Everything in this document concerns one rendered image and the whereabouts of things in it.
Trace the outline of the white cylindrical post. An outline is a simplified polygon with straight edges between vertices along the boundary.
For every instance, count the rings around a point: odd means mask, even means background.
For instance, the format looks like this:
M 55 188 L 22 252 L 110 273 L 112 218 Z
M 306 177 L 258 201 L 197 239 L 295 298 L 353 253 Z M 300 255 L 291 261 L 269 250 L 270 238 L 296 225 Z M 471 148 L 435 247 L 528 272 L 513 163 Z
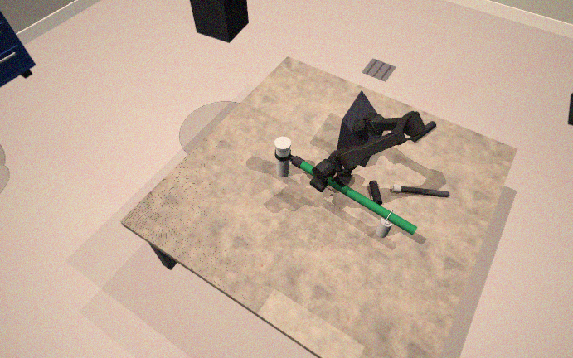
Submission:
M 290 154 L 291 141 L 287 137 L 279 137 L 274 141 L 276 154 L 280 157 L 287 157 Z M 289 175 L 289 162 L 280 161 L 276 158 L 276 171 L 279 177 L 286 177 Z

